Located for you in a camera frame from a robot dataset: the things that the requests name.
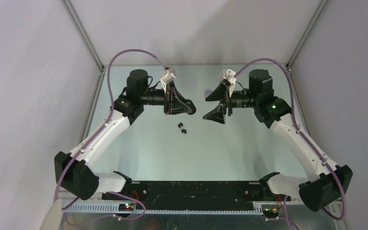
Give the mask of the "black oval case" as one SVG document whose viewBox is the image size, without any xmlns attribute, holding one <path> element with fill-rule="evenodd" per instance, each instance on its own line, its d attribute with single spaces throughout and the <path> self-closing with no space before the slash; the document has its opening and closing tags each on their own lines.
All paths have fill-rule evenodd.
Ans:
<svg viewBox="0 0 368 230">
<path fill-rule="evenodd" d="M 188 115 L 193 115 L 193 114 L 196 113 L 196 106 L 194 105 L 194 103 L 191 100 L 186 99 L 185 104 L 186 104 L 186 107 L 187 107 L 186 113 Z"/>
</svg>

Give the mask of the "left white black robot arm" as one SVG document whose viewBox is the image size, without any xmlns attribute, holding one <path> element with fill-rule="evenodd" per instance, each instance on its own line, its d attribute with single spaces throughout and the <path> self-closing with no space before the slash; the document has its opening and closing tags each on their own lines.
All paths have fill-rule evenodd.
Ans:
<svg viewBox="0 0 368 230">
<path fill-rule="evenodd" d="M 94 170 L 101 155 L 135 122 L 146 105 L 162 106 L 166 115 L 193 115 L 196 112 L 194 103 L 178 92 L 173 71 L 164 71 L 160 80 L 161 89 L 150 87 L 150 78 L 143 69 L 131 71 L 126 87 L 113 101 L 107 118 L 78 146 L 55 155 L 55 175 L 59 187 L 81 200 L 87 200 L 96 193 L 114 192 L 123 200 L 132 195 L 132 186 L 126 183 L 127 178 L 122 174 Z"/>
</svg>

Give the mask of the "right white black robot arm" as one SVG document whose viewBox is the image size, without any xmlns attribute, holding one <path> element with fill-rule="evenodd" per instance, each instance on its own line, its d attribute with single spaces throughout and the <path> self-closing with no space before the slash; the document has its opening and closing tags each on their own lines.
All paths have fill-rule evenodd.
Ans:
<svg viewBox="0 0 368 230">
<path fill-rule="evenodd" d="M 273 172 L 260 179 L 260 196 L 272 200 L 286 195 L 302 200 L 312 211 L 319 211 L 341 198 L 353 176 L 349 166 L 339 166 L 314 143 L 297 123 L 288 103 L 275 96 L 273 78 L 265 69 L 249 73 L 249 87 L 236 91 L 235 71 L 224 69 L 218 87 L 206 97 L 207 102 L 218 101 L 218 106 L 203 116 L 221 124 L 234 108 L 252 108 L 255 117 L 280 137 L 302 166 L 306 177 L 285 176 Z"/>
</svg>

